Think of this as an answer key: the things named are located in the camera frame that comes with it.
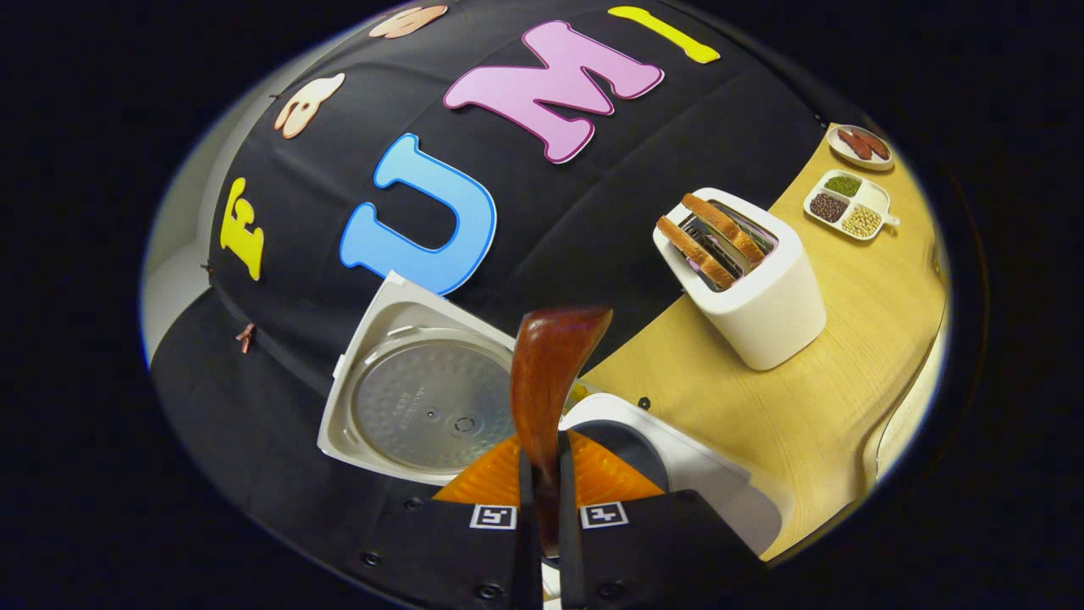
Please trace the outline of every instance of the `screw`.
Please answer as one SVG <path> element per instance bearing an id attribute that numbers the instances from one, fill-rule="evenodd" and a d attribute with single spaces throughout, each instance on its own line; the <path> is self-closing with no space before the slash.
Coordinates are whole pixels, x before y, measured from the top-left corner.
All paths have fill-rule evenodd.
<path id="1" fill-rule="evenodd" d="M 496 585 L 479 585 L 475 588 L 475 595 L 482 599 L 496 599 L 504 592 Z"/>
<path id="2" fill-rule="evenodd" d="M 603 599 L 615 599 L 621 597 L 624 593 L 624 587 L 621 583 L 606 583 L 598 587 L 598 597 Z"/>

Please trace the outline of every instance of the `sausage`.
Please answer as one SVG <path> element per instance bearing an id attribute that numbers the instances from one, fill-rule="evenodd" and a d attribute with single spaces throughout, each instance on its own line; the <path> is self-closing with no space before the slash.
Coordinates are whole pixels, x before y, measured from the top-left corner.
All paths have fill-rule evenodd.
<path id="1" fill-rule="evenodd" d="M 857 138 L 860 140 L 862 140 L 863 142 L 865 142 L 866 145 L 869 146 L 870 150 L 873 150 L 875 153 L 877 153 L 877 156 L 879 156 L 879 157 L 881 157 L 881 158 L 883 158 L 886 160 L 888 159 L 888 146 L 885 145 L 885 142 L 880 141 L 875 135 L 870 135 L 869 133 L 866 133 L 865 131 L 860 131 L 857 129 L 851 129 L 851 132 L 854 133 L 855 138 Z"/>
<path id="2" fill-rule="evenodd" d="M 847 145 L 851 146 L 851 150 L 854 151 L 854 154 L 859 155 L 859 158 L 866 160 L 873 158 L 874 153 L 873 150 L 869 147 L 869 144 L 863 142 L 862 140 L 855 138 L 853 134 L 842 129 L 840 129 L 838 133 L 839 133 L 839 139 L 847 142 Z"/>

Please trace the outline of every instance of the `inner lid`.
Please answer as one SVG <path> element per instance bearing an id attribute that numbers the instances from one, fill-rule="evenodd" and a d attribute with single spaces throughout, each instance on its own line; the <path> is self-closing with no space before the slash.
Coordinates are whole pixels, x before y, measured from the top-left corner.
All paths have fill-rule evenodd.
<path id="1" fill-rule="evenodd" d="M 454 471 L 515 433 L 511 374 L 493 355 L 452 340 L 385 355 L 353 391 L 359 431 L 388 459 Z"/>

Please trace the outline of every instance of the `wooden table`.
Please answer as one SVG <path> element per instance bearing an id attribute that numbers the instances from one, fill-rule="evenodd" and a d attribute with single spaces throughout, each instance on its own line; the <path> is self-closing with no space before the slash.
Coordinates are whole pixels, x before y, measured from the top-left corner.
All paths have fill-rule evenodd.
<path id="1" fill-rule="evenodd" d="M 806 216 L 805 195 L 830 169 L 885 187 L 901 225 L 862 242 Z M 933 264 L 934 220 L 899 157 L 891 170 L 870 171 L 824 139 L 770 211 L 798 232 L 821 286 L 828 322 L 813 343 L 775 369 L 752 371 L 683 295 L 583 376 L 633 404 L 648 397 L 653 415 L 788 491 L 792 514 L 765 560 L 866 494 L 863 449 L 921 369 L 947 295 Z"/>

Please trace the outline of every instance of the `foam letter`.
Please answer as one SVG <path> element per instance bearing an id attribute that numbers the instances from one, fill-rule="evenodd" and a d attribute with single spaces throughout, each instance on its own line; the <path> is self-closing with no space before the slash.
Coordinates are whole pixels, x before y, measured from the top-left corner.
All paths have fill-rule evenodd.
<path id="1" fill-rule="evenodd" d="M 476 104 L 516 122 L 545 142 L 545 157 L 565 163 L 588 145 L 595 126 L 586 118 L 568 120 L 542 103 L 595 114 L 614 114 L 609 98 L 586 70 L 609 81 L 623 100 L 638 98 L 662 80 L 662 70 L 638 63 L 592 40 L 560 21 L 524 34 L 524 44 L 545 67 L 476 67 L 444 93 L 450 108 Z"/>
<path id="2" fill-rule="evenodd" d="M 245 190 L 245 179 L 237 178 L 230 186 L 230 196 L 225 199 L 225 217 L 222 218 L 222 230 L 219 232 L 219 243 L 222 248 L 229 247 L 248 265 L 248 274 L 254 280 L 260 278 L 260 259 L 263 257 L 263 229 L 248 232 L 246 224 L 256 219 L 256 211 L 247 200 L 240 198 Z"/>
<path id="3" fill-rule="evenodd" d="M 706 64 L 719 59 L 719 51 L 715 51 L 706 44 L 700 44 L 696 40 L 689 38 L 684 31 L 681 31 L 664 21 L 653 16 L 651 13 L 648 13 L 644 9 L 637 9 L 636 7 L 615 7 L 607 12 L 616 17 L 632 20 L 647 29 L 662 36 L 667 40 L 684 49 L 685 54 L 688 55 L 688 57 L 694 62 Z"/>
<path id="4" fill-rule="evenodd" d="M 282 129 L 282 137 L 287 140 L 300 133 L 320 109 L 320 104 L 331 98 L 344 80 L 346 75 L 339 73 L 330 78 L 318 78 L 301 87 L 279 112 L 279 117 L 274 119 L 275 130 Z"/>
<path id="5" fill-rule="evenodd" d="M 365 202 L 353 210 L 343 231 L 343 263 L 361 264 L 384 277 L 395 269 L 437 294 L 447 294 L 467 281 L 489 251 L 496 231 L 496 206 L 489 191 L 474 178 L 420 151 L 413 133 L 403 133 L 388 147 L 373 181 L 382 189 L 402 182 L 451 207 L 455 232 L 437 249 L 422 247 L 378 222 L 376 207 Z"/>
<path id="6" fill-rule="evenodd" d="M 401 36 L 406 36 L 412 34 L 428 23 L 436 21 L 437 17 L 443 15 L 448 12 L 448 7 L 443 4 L 438 4 L 436 7 L 429 7 L 428 9 L 423 9 L 421 7 L 415 7 L 413 9 L 408 9 L 396 16 L 389 18 L 386 22 L 382 22 L 380 25 L 374 27 L 369 36 L 371 38 L 399 38 Z"/>

